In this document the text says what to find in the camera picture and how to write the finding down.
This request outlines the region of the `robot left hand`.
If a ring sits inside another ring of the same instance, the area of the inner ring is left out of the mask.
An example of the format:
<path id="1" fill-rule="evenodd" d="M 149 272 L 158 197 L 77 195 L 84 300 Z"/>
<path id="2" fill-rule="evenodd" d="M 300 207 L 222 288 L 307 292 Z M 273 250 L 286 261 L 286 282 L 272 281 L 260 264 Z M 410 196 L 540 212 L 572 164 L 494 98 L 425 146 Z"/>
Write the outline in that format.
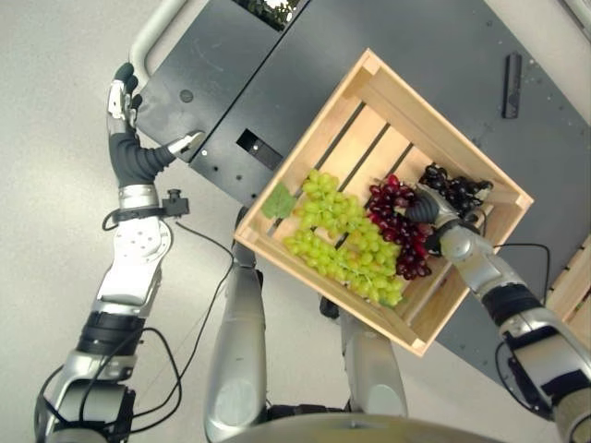
<path id="1" fill-rule="evenodd" d="M 189 162 L 205 133 L 192 130 L 157 148 L 144 148 L 136 128 L 142 98 L 139 80 L 125 62 L 115 72 L 107 93 L 106 127 L 111 166 L 118 184 L 119 209 L 152 210 L 160 206 L 155 180 L 172 162 Z"/>

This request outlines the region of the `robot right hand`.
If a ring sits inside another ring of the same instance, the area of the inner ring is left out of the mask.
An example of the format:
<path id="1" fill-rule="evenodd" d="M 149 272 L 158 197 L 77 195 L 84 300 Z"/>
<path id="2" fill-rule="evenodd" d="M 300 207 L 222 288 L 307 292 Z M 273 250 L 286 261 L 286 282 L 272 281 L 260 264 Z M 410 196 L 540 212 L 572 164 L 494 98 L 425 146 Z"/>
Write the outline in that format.
<path id="1" fill-rule="evenodd" d="M 443 232 L 460 226 L 475 233 L 488 222 L 488 214 L 480 207 L 460 215 L 435 189 L 416 184 L 414 191 L 414 202 L 404 210 L 404 216 L 412 222 L 430 224 L 436 231 Z"/>

